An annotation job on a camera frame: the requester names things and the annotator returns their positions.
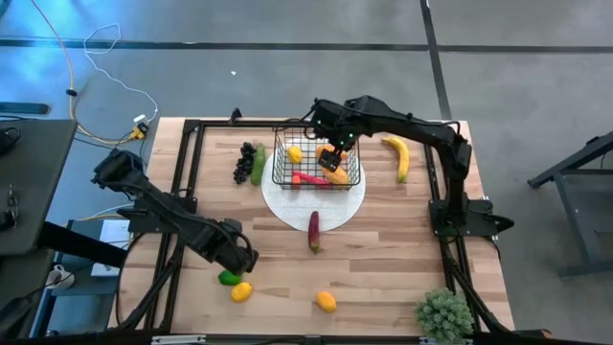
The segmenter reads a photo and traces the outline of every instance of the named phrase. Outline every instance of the wire basket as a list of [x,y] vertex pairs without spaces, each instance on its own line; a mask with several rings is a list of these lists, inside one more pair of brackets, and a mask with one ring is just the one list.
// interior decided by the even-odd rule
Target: wire basket
[[[299,126],[277,126],[275,128],[275,149],[273,155],[272,181],[283,189],[298,189],[292,184],[292,172],[306,173],[313,177],[326,179],[322,167],[317,163],[317,147],[328,145],[325,139],[311,139],[306,137],[306,129]],[[294,164],[287,157],[287,148],[298,147],[303,158],[300,163]],[[360,183],[360,148],[356,141],[352,149],[347,152],[347,158],[342,159],[339,169],[343,169],[348,177],[348,184],[321,185],[302,181],[301,190],[349,190]]]

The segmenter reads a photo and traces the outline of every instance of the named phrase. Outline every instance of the concrete floor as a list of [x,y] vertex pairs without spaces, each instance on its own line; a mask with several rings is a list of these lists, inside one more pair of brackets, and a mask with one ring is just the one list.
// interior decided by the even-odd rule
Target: concrete floor
[[[60,35],[74,39],[119,22],[124,39],[136,41],[428,43],[420,0],[40,3]],[[613,2],[607,0],[430,0],[429,5],[443,45],[613,45]],[[100,38],[114,34],[108,30]],[[13,0],[0,17],[0,38],[51,36],[29,1]],[[228,116],[237,106],[246,116],[298,116],[314,97],[343,101],[371,94],[394,109],[441,118],[429,52],[326,49],[123,49],[95,59],[128,85],[146,90],[159,103],[160,116]],[[82,49],[70,54],[80,92],[77,114],[86,127],[119,138],[132,118],[151,114],[145,97],[96,72]],[[559,269],[579,263],[579,252],[554,186],[533,191],[525,181],[612,129],[613,56],[440,53],[440,59],[451,116],[470,123],[495,212],[516,221],[500,247],[517,329],[609,343],[613,274],[557,278]],[[0,47],[0,60],[3,100],[46,103],[53,108],[50,118],[68,117],[68,75],[58,48]],[[106,154],[75,142],[49,220],[63,223],[125,203],[123,196],[89,182]],[[613,166],[613,159],[605,165]]]

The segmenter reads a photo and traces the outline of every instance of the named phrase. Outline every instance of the banana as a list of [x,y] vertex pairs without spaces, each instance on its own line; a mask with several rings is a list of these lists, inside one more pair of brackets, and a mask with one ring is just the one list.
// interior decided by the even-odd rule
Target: banana
[[406,183],[406,175],[409,173],[409,149],[396,137],[386,137],[381,140],[398,152],[398,183]]

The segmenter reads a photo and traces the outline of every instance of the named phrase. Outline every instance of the artificial plant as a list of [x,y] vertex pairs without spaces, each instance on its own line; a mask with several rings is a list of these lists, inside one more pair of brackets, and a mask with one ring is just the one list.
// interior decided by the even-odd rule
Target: artificial plant
[[450,345],[472,333],[474,320],[468,304],[447,288],[426,292],[425,302],[419,302],[415,313],[423,331],[438,343]]

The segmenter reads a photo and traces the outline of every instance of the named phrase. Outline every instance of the wooden table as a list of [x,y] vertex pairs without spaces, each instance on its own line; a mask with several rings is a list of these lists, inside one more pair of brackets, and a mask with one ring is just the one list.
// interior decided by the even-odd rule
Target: wooden table
[[[148,177],[162,191],[170,190],[184,120],[160,119]],[[470,140],[466,122],[462,122],[462,134]],[[307,248],[307,234],[277,219],[266,206],[260,187],[249,183],[238,186],[232,178],[243,142],[264,143],[267,156],[272,153],[271,129],[208,127],[195,190],[198,214],[241,221],[244,233],[260,251],[260,259],[253,273],[244,277],[253,285],[253,295],[246,303],[235,304],[230,300],[231,288],[217,281],[222,268],[186,249],[172,332],[422,335],[413,308],[426,291],[444,287],[441,252],[426,209],[431,196],[423,146],[406,140],[410,171],[408,182],[399,185],[397,154],[381,144],[384,135],[360,138],[366,173],[364,202],[348,223],[322,234],[323,252],[314,255]],[[183,181],[187,181],[192,150],[193,143]],[[483,195],[474,154],[465,188],[471,198]],[[120,288],[122,319],[151,283],[159,241],[159,235],[143,236],[127,258]],[[512,329],[494,247],[478,238],[466,238],[465,243],[476,290],[497,318]],[[335,313],[325,313],[313,303],[315,292],[320,290],[330,291],[336,298]],[[158,320],[165,303],[163,291]]]

